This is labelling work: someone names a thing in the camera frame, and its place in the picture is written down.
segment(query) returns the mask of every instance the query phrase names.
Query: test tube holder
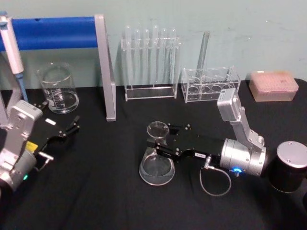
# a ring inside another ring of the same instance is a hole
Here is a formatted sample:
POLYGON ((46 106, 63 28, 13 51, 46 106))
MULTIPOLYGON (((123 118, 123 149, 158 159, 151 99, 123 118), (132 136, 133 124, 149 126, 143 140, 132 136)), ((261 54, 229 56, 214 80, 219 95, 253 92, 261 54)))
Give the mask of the test tube holder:
POLYGON ((210 32, 202 37, 201 50, 196 69, 183 69, 181 89, 186 103, 218 100, 223 89, 239 90, 241 80, 234 66, 206 68, 205 57, 210 32))
POLYGON ((121 40, 125 99, 177 97, 180 41, 157 25, 153 30, 126 26, 121 40))

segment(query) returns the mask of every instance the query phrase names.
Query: silver lid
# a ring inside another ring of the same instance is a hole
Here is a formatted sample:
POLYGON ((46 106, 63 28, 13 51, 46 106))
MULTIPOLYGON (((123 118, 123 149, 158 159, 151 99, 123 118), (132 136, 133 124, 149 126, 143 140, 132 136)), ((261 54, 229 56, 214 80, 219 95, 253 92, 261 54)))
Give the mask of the silver lid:
POLYGON ((307 147, 296 141, 286 141, 277 147, 277 156, 290 167, 307 167, 307 147))

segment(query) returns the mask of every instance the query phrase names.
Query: erlenmeyer flask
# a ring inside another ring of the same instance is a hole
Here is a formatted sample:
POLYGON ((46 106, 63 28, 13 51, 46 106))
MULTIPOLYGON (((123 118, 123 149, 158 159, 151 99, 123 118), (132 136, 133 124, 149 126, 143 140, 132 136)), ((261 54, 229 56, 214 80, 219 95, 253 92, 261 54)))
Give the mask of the erlenmeyer flask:
MULTIPOLYGON (((165 123, 160 121, 150 123, 147 133, 156 142, 166 145, 169 129, 165 123)), ((141 178, 150 185, 164 185, 174 177, 174 162, 158 155, 156 149, 148 147, 141 161, 139 173, 141 178)))

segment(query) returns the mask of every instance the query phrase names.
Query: pipette tip box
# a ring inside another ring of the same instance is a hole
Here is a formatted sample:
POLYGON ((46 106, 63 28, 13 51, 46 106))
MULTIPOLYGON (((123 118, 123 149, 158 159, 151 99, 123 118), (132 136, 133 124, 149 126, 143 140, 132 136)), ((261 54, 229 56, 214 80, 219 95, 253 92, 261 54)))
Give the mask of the pipette tip box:
POLYGON ((256 102, 291 101, 298 85, 288 71, 256 71, 249 88, 256 102))

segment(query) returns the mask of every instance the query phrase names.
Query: black table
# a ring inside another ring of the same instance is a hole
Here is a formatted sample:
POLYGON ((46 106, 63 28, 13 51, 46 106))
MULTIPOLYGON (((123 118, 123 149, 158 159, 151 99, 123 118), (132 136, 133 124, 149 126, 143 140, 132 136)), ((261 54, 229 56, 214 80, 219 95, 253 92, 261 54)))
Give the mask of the black table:
MULTIPOLYGON (((291 102, 256 103, 246 82, 239 95, 250 127, 264 136, 267 148, 296 140, 307 143, 307 82, 297 80, 299 91, 291 102)), ((49 110, 45 116, 59 124, 80 115, 74 142, 49 146, 55 161, 41 173, 32 173, 14 194, 2 219, 4 230, 203 230, 307 229, 298 191, 283 194, 265 179, 232 177, 233 187, 223 197, 210 197, 199 184, 203 162, 186 159, 176 164, 173 180, 152 187, 139 177, 146 149, 146 127, 156 120, 191 123, 195 131, 217 138, 235 138, 223 122, 216 101, 184 103, 175 99, 125 102, 117 90, 117 121, 107 122, 101 88, 77 89, 80 104, 67 115, 49 110)), ((43 95, 29 90, 29 98, 43 95)))

